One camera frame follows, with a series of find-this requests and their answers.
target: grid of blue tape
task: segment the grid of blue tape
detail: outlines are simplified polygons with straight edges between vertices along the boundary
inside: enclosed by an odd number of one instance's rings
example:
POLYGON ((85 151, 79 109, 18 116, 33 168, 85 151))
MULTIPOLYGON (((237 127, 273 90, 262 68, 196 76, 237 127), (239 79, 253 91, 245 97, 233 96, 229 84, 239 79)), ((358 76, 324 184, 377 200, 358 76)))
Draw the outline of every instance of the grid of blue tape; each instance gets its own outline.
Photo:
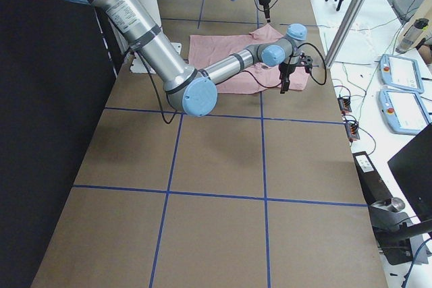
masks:
POLYGON ((205 4, 205 0, 201 1, 201 7, 200 7, 200 15, 198 17, 197 20, 193 20, 193 19, 188 19, 188 18, 161 18, 162 20, 181 20, 181 21, 186 21, 186 22, 197 22, 197 29, 200 28, 201 22, 210 22, 210 23, 230 23, 230 24, 256 24, 256 28, 259 28, 260 25, 264 25, 264 23, 261 23, 259 21, 259 11, 256 10, 256 22, 232 22, 232 21, 223 21, 223 20, 203 20, 202 18, 202 14, 203 14, 203 10, 204 10, 204 4, 205 4))
MULTIPOLYGON (((160 111, 151 110, 151 109, 127 109, 121 107, 105 107, 107 110, 119 110, 119 111, 135 111, 135 112, 143 112, 143 113, 160 113, 160 111)), ((166 111, 165 113, 173 114, 172 111, 166 111)), ((285 199, 285 198, 272 198, 267 196, 267 175, 266 175, 266 161, 265 161, 265 124, 264 121, 272 120, 272 121, 293 121, 299 123, 324 123, 324 124, 335 124, 335 125, 343 125, 342 122, 332 122, 332 121, 311 121, 311 120, 303 120, 303 119, 284 119, 284 118, 270 118, 264 117, 264 108, 263 108, 263 93, 260 92, 260 116, 237 116, 237 115, 209 115, 210 117, 224 117, 224 118, 238 118, 238 119, 259 119, 261 121, 261 147, 262 147, 262 159, 263 159, 263 197, 254 197, 254 196, 241 196, 241 195, 227 195, 227 194, 212 194, 212 193, 202 193, 202 192, 181 192, 181 191, 172 191, 171 183, 173 177, 173 170, 176 165, 176 156, 178 150, 178 144, 180 141, 180 136, 182 133, 182 125, 184 114, 180 114, 180 122, 177 131, 177 137, 175 139, 175 146, 173 152, 173 158, 171 162, 171 169, 169 172, 169 179, 166 190, 152 190, 146 188, 122 188, 122 187, 114 187, 114 186, 101 186, 101 185, 74 185, 75 188, 87 188, 87 189, 99 189, 99 190, 121 190, 121 191, 131 191, 131 192, 148 192, 154 194, 164 194, 165 201, 163 203, 163 211, 161 222, 159 225, 159 233, 157 237, 157 245, 155 249, 155 255, 153 259, 152 271, 151 271, 151 279, 149 283, 149 288, 153 287, 153 283, 155 280, 155 275, 157 271, 157 260, 159 257, 159 250, 161 247, 162 235, 163 235, 163 227, 165 224, 165 215, 167 212, 167 207, 169 203, 170 195, 179 195, 179 196, 199 196, 199 197, 212 197, 212 198, 227 198, 227 199, 239 199, 239 200, 258 200, 263 202, 264 207, 264 215, 265 215, 265 247, 266 247, 266 263, 267 263, 267 288, 271 288, 271 261, 270 261, 270 239, 269 239, 269 211, 268 211, 268 202, 285 202, 285 203, 297 203, 297 204, 317 204, 317 205, 332 205, 332 206, 345 206, 345 207, 367 207, 366 204, 356 204, 356 203, 348 203, 348 202, 324 202, 324 201, 314 201, 314 200, 296 200, 296 199, 285 199)))

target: wire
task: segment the wire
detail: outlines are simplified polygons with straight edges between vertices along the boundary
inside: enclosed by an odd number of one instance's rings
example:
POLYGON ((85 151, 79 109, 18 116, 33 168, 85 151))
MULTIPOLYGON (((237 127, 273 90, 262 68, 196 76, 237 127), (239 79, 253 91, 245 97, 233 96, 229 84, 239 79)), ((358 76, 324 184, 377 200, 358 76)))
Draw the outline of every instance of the wire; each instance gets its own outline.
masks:
POLYGON ((305 43, 300 44, 300 45, 298 46, 298 49, 299 49, 300 47, 304 46, 304 45, 309 45, 310 47, 313 47, 313 48, 316 50, 316 52, 318 53, 319 57, 321 58, 321 60, 322 60, 322 62, 323 62, 323 67, 324 67, 324 81, 323 81, 323 82, 319 82, 317 79, 315 79, 314 76, 312 75, 312 71, 310 72, 310 77, 312 78, 313 81, 315 81, 315 82, 316 82, 317 84, 319 84, 320 86, 324 86, 325 83, 327 82, 327 66, 326 66, 326 64, 325 64, 324 57, 323 57, 323 55, 321 54, 321 52, 318 50, 318 48, 317 48, 314 44, 309 43, 309 42, 305 42, 305 43))
POLYGON ((405 288, 406 285, 408 284, 408 279, 410 278, 411 275, 411 271, 412 271, 412 267, 414 266, 414 263, 417 260, 417 256, 419 256, 420 251, 423 249, 423 247, 426 245, 427 242, 431 241, 431 238, 427 239, 426 241, 424 241, 417 249, 416 254, 414 255, 414 258, 412 259, 411 265, 410 265, 410 270, 408 270, 408 272, 406 273, 406 275, 404 275, 404 282, 402 283, 402 288, 405 288))
MULTIPOLYGON (((391 47, 393 41, 395 40, 395 37, 396 37, 396 39, 397 39, 397 36, 396 36, 396 35, 399 35, 399 33, 400 33, 400 31, 403 29, 403 27, 404 27, 404 25, 401 25, 401 26, 399 27, 399 29, 396 30, 396 33, 393 35, 393 38, 391 39, 391 42, 390 42, 389 46, 384 50, 384 53, 387 52, 387 50, 391 47)), ((360 104, 360 113, 359 113, 359 116, 358 116, 358 120, 360 120, 361 117, 362 117, 363 104, 365 103, 365 99, 366 99, 367 91, 368 91, 369 88, 371 87, 371 84, 372 84, 373 78, 375 77, 375 74, 377 73, 378 70, 379 70, 379 65, 377 65, 377 67, 375 68, 375 70, 374 70, 374 72, 372 73, 371 79, 369 80, 369 83, 368 83, 366 89, 364 89, 364 97, 363 97, 362 102, 361 102, 361 104, 360 104)))
POLYGON ((261 84, 259 81, 258 81, 258 79, 252 74, 252 72, 250 72, 250 71, 248 71, 248 70, 243 70, 242 72, 247 72, 248 74, 250 74, 250 76, 252 77, 252 78, 254 78, 254 80, 255 80, 255 82, 257 83, 257 84, 259 84, 261 87, 264 87, 264 88, 266 88, 266 89, 273 89, 273 88, 277 88, 277 87, 279 87, 280 85, 281 85, 281 83, 282 82, 280 82, 280 83, 278 83, 276 86, 270 86, 270 87, 268 87, 268 86, 264 86, 263 84, 261 84))
MULTIPOLYGON (((272 9, 272 8, 276 5, 276 3, 277 3, 278 1, 279 1, 279 0, 276 0, 276 1, 273 3, 273 5, 270 6, 269 10, 272 9)), ((257 4, 257 0, 254 0, 254 4, 255 4, 255 7, 256 7, 256 10, 260 11, 261 13, 264 12, 264 10, 259 9, 258 4, 257 4)))
POLYGON ((340 79, 332 78, 332 80, 337 80, 338 82, 340 82, 341 85, 344 85, 344 83, 343 83, 342 80, 340 80, 340 79))
POLYGON ((404 221, 407 221, 408 219, 411 219, 411 218, 413 218, 413 217, 417 217, 417 215, 410 216, 410 217, 406 217, 405 219, 402 219, 401 221, 398 221, 396 224, 393 224, 393 225, 391 225, 391 226, 399 225, 400 223, 402 223, 402 222, 404 222, 404 221))
POLYGON ((375 150, 377 149, 377 141, 375 141, 375 139, 373 138, 373 136, 371 135, 371 133, 369 133, 367 130, 361 128, 360 126, 358 126, 359 129, 361 129, 364 133, 366 133, 367 135, 369 135, 373 141, 373 150, 371 153, 368 153, 367 155, 372 155, 375 150))
MULTIPOLYGON (((357 121, 357 119, 350 114, 342 115, 342 118, 344 119, 345 123, 347 125, 349 125, 351 134, 352 135, 358 134, 358 121, 357 121)), ((348 139, 350 141, 350 147, 351 147, 352 142, 353 142, 353 137, 348 135, 348 139)))
POLYGON ((128 47, 126 49, 126 51, 124 51, 124 53, 121 56, 121 64, 123 64, 123 62, 124 62, 125 58, 128 56, 128 54, 131 53, 131 50, 132 49, 130 47, 128 47))
POLYGON ((351 97, 351 90, 349 88, 345 87, 344 85, 333 86, 333 88, 346 89, 348 91, 348 97, 351 97))
MULTIPOLYGON (((414 11, 414 10, 417 10, 417 8, 413 8, 413 9, 411 9, 410 11, 407 11, 406 13, 403 13, 402 15, 397 16, 396 18, 393 18, 392 20, 389 20, 389 21, 386 22, 386 23, 383 23, 383 24, 380 24, 380 25, 376 25, 376 26, 373 26, 373 27, 371 27, 371 28, 360 28, 360 29, 358 29, 358 30, 355 29, 355 28, 350 28, 350 30, 353 30, 353 31, 356 31, 356 32, 363 32, 363 31, 365 31, 365 30, 374 30, 374 29, 376 29, 376 28, 378 28, 378 27, 382 27, 382 26, 388 25, 388 24, 390 24, 391 22, 394 22, 395 20, 398 20, 399 18, 401 18, 401 17, 407 15, 408 13, 410 13, 410 12, 412 12, 412 11, 414 11)), ((339 28, 339 27, 337 27, 337 26, 328 26, 328 25, 317 25, 317 27, 339 28)))
POLYGON ((160 109, 160 112, 161 112, 162 120, 164 121, 165 124, 169 125, 174 120, 174 117, 177 115, 178 111, 176 110, 174 112, 174 114, 172 115, 172 117, 171 117, 171 119, 169 121, 165 118, 165 114, 163 113, 163 107, 162 107, 161 97, 159 96, 159 91, 157 91, 157 87, 156 87, 155 81, 153 80, 153 76, 152 76, 152 74, 150 72, 150 69, 149 69, 149 67, 148 67, 148 65, 147 65, 147 63, 145 61, 145 58, 142 56, 142 54, 139 53, 139 52, 137 52, 137 53, 138 53, 138 56, 141 59, 142 64, 144 65, 144 67, 147 70, 147 74, 148 74, 148 76, 150 78, 151 84, 153 85, 153 89, 155 89, 155 94, 156 94, 157 102, 159 104, 159 109, 160 109))
POLYGON ((346 69, 345 63, 342 64, 342 69, 343 69, 343 71, 344 71, 344 73, 345 73, 346 81, 347 81, 349 84, 351 84, 351 85, 357 87, 358 89, 360 89, 361 91, 363 91, 363 92, 364 92, 364 96, 366 96, 366 95, 367 95, 367 91, 366 91, 365 89, 363 89, 362 87, 356 85, 354 82, 351 82, 351 81, 350 81, 350 79, 349 79, 349 77, 348 77, 348 71, 347 71, 347 69, 346 69))
POLYGON ((219 83, 217 83, 216 85, 218 85, 218 84, 222 84, 222 83, 228 81, 229 79, 231 79, 232 77, 238 76, 239 74, 241 74, 241 73, 243 73, 243 72, 246 72, 246 73, 250 74, 250 76, 251 76, 252 78, 254 78, 255 82, 256 82, 258 85, 260 85, 261 87, 263 87, 263 88, 266 88, 266 89, 273 89, 273 88, 277 88, 277 87, 279 87, 279 86, 281 85, 281 82, 280 82, 280 83, 278 83, 276 86, 264 86, 262 83, 260 83, 260 82, 258 81, 258 79, 257 79, 257 78, 252 74, 252 72, 250 72, 250 71, 248 71, 248 70, 240 71, 238 74, 234 74, 233 76, 230 76, 228 79, 225 79, 224 81, 219 82, 219 83))

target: white table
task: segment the white table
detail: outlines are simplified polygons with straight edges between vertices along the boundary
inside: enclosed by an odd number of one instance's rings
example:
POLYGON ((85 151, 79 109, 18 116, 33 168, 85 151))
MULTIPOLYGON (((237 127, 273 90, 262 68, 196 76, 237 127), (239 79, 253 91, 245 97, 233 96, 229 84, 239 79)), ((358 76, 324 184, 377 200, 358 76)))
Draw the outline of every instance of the white table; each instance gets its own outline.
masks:
MULTIPOLYGON (((317 24, 320 29, 321 38, 324 40, 323 47, 326 49, 328 44, 331 43, 330 39, 334 37, 337 27, 340 25, 342 18, 351 2, 345 0, 342 7, 337 12, 337 3, 334 0, 310 0, 314 9, 317 24)), ((387 0, 366 0, 357 16, 348 39, 341 50, 340 55, 337 56, 336 61, 349 59, 353 63, 370 63, 366 65, 353 65, 334 63, 331 67, 331 77, 335 85, 342 84, 350 89, 352 94, 364 95, 364 92, 357 87, 350 84, 347 78, 353 83, 366 89, 367 96, 364 100, 362 113, 360 116, 361 97, 352 98, 353 116, 357 119, 360 118, 360 126, 367 130, 375 138, 377 148, 370 156, 373 164, 377 168, 379 174, 383 178, 390 192, 395 197, 400 197, 406 202, 406 198, 401 192, 396 183, 389 167, 388 160, 399 151, 405 144, 407 144, 413 136, 405 136, 393 134, 390 132, 388 126, 385 124, 380 109, 378 106, 377 93, 383 88, 383 84, 379 79, 378 73, 375 73, 377 61, 384 53, 392 53, 393 45, 389 46, 394 39, 394 36, 400 28, 399 20, 391 9, 387 0)), ((424 64, 417 50, 411 50, 403 55, 416 59, 421 70, 422 77, 430 78, 431 72, 424 64)), ((432 82, 424 82, 425 93, 423 96, 432 98, 432 82)), ((336 94, 339 94, 341 88, 336 88, 336 94)), ((424 100, 428 111, 432 111, 432 103, 424 100)), ((368 135, 360 131, 361 139, 352 145, 352 152, 366 151, 370 152, 373 149, 373 141, 368 135)), ((406 210, 408 216, 415 215, 414 211, 407 204, 406 210)), ((417 223, 417 218, 412 219, 413 223, 417 223)), ((429 249, 432 250, 432 244, 428 244, 429 249)), ((409 263, 400 264, 398 266, 390 265, 384 256, 382 256, 383 267, 387 278, 389 287, 400 287, 403 281, 403 276, 407 273, 409 263), (390 276, 390 273, 397 274, 397 276, 390 276)), ((427 288, 432 283, 432 264, 416 265, 411 273, 408 287, 410 288, 427 288)))

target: black cable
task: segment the black cable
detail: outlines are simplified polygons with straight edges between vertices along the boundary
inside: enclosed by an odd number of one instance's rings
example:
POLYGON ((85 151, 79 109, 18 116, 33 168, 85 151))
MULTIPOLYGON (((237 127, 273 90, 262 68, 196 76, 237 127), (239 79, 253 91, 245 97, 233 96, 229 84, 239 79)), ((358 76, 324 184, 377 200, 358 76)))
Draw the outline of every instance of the black cable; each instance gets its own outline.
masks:
MULTIPOLYGON (((352 135, 357 134, 358 133, 358 128, 359 128, 357 119, 354 116, 350 115, 350 114, 342 115, 342 118, 344 119, 344 122, 347 125, 349 125, 350 130, 351 130, 351 134, 352 135)), ((353 139, 350 136, 348 136, 348 139, 350 141, 350 147, 351 147, 353 139)))
POLYGON ((147 70, 147 74, 148 74, 148 76, 149 76, 149 78, 150 78, 151 84, 153 85, 153 89, 155 89, 155 94, 156 94, 157 102, 158 102, 158 104, 159 104, 159 109, 160 109, 160 111, 161 111, 162 120, 164 121, 165 124, 169 125, 169 124, 171 124, 171 122, 174 120, 174 117, 177 115, 177 112, 178 112, 178 111, 175 111, 175 112, 174 112, 173 116, 171 117, 171 119, 170 119, 169 121, 165 118, 165 114, 163 113, 163 107, 162 107, 161 97, 159 96, 159 91, 157 91, 157 87, 156 87, 155 81, 153 80, 153 76, 152 76, 152 74, 151 74, 151 72, 150 72, 150 68, 148 67, 148 65, 147 65, 147 63, 145 62, 145 59, 144 59, 144 57, 141 55, 141 53, 139 53, 139 52, 137 52, 137 53, 138 53, 138 56, 139 56, 140 59, 141 59, 142 64, 144 65, 144 67, 145 67, 146 70, 147 70))
MULTIPOLYGON (((337 87, 337 86, 343 86, 344 88, 347 88, 347 87, 344 86, 344 83, 342 82, 342 80, 337 79, 337 78, 332 78, 332 80, 337 80, 337 81, 340 82, 340 85, 336 85, 336 86, 334 86, 334 87, 337 87)), ((351 99, 352 97, 360 97, 360 98, 363 98, 364 96, 362 96, 361 94, 350 94, 350 99, 351 99)))
POLYGON ((408 250, 405 246, 379 246, 379 249, 399 249, 399 250, 408 250))
MULTIPOLYGON (((269 10, 272 9, 272 8, 274 7, 274 5, 276 5, 276 3, 277 3, 278 1, 279 1, 279 0, 276 0, 276 1, 273 3, 273 5, 269 7, 269 10)), ((262 9, 259 9, 258 4, 257 4, 257 0, 254 0, 254 4, 255 4, 255 7, 256 7, 256 10, 260 11, 261 13, 264 12, 262 9)))
POLYGON ((368 153, 367 155, 372 155, 372 153, 375 152, 375 150, 377 149, 377 141, 375 141, 375 139, 373 138, 373 136, 365 129, 361 128, 360 126, 358 126, 359 129, 361 129, 364 133, 366 133, 367 135, 369 135, 373 141, 373 150, 371 153, 368 153))
POLYGON ((427 242, 431 241, 431 238, 427 239, 426 241, 424 241, 417 249, 416 254, 414 255, 414 258, 412 259, 411 265, 410 265, 410 270, 408 270, 408 272, 406 273, 406 275, 404 275, 404 282, 402 283, 402 288, 406 288, 406 285, 408 284, 408 279, 410 278, 411 275, 411 271, 412 271, 412 267, 414 266, 414 263, 417 260, 417 256, 419 256, 418 254, 420 253, 420 251, 423 249, 423 247, 426 245, 427 242))
POLYGON ((124 62, 125 58, 128 56, 128 54, 131 53, 131 50, 132 49, 130 47, 128 47, 126 49, 126 51, 124 51, 123 55, 121 56, 121 64, 123 64, 123 62, 124 62))
POLYGON ((346 90, 348 91, 348 97, 351 97, 351 90, 348 89, 347 87, 345 87, 344 85, 337 85, 337 86, 333 86, 333 88, 342 88, 342 89, 346 89, 346 90))
POLYGON ((391 225, 391 226, 399 225, 400 223, 402 223, 402 222, 404 222, 404 221, 407 221, 408 219, 411 219, 411 218, 413 218, 413 217, 417 217, 417 215, 410 216, 410 217, 406 217, 405 219, 402 219, 401 221, 398 221, 396 224, 393 224, 393 225, 391 225))
POLYGON ((315 82, 316 82, 317 84, 319 84, 320 86, 324 86, 325 83, 327 82, 327 66, 326 66, 326 64, 325 64, 324 57, 323 57, 323 55, 321 54, 321 52, 318 50, 318 48, 317 48, 314 44, 312 44, 312 43, 304 42, 304 43, 300 44, 300 45, 298 46, 298 48, 300 48, 300 47, 302 47, 302 46, 304 46, 304 45, 309 45, 310 47, 313 47, 313 48, 316 50, 316 52, 318 53, 319 57, 321 58, 321 60, 322 60, 322 62, 323 62, 323 67, 324 67, 324 82, 319 82, 317 79, 315 79, 314 76, 312 75, 312 71, 310 72, 310 77, 312 78, 313 81, 315 81, 315 82))
POLYGON ((250 76, 252 77, 252 78, 254 78, 254 80, 255 80, 255 82, 257 83, 257 84, 259 84, 261 87, 263 87, 263 88, 266 88, 266 89, 273 89, 273 88, 277 88, 277 87, 279 87, 280 85, 281 85, 281 82, 280 83, 278 83, 276 86, 264 86, 262 83, 260 83, 259 81, 258 81, 258 79, 252 74, 252 72, 250 72, 250 71, 248 71, 248 70, 243 70, 242 72, 247 72, 248 74, 250 74, 250 76))
POLYGON ((277 87, 279 87, 280 85, 281 85, 281 82, 280 83, 278 83, 276 86, 264 86, 262 83, 260 83, 259 81, 258 81, 258 79, 252 74, 252 72, 250 72, 250 71, 248 71, 248 70, 243 70, 243 71, 240 71, 238 74, 234 74, 233 76, 230 76, 228 79, 225 79, 224 81, 221 81, 221 82, 219 82, 219 83, 217 83, 216 85, 218 85, 218 84, 222 84, 222 83, 224 83, 225 81, 228 81, 229 79, 231 79, 232 77, 234 77, 234 76, 238 76, 239 74, 241 74, 241 73, 243 73, 243 72, 246 72, 246 73, 248 73, 248 74, 250 74, 250 76, 252 77, 252 78, 254 78, 254 80, 255 80, 255 82, 258 84, 258 85, 260 85, 261 87, 263 87, 263 88, 266 88, 266 89, 273 89, 273 88, 277 88, 277 87))

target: label sticker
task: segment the label sticker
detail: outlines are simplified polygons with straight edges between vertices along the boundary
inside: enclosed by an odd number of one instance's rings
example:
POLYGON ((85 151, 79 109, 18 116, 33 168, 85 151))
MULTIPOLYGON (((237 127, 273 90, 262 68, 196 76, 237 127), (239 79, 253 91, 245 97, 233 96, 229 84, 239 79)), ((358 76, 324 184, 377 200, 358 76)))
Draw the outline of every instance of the label sticker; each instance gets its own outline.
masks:
POLYGON ((365 155, 358 155, 356 156, 356 160, 358 164, 360 165, 360 168, 362 168, 363 172, 371 172, 374 171, 374 168, 372 167, 371 163, 367 159, 367 156, 365 155))
POLYGON ((107 14, 122 33, 140 23, 136 13, 125 0, 119 0, 107 10, 107 14))

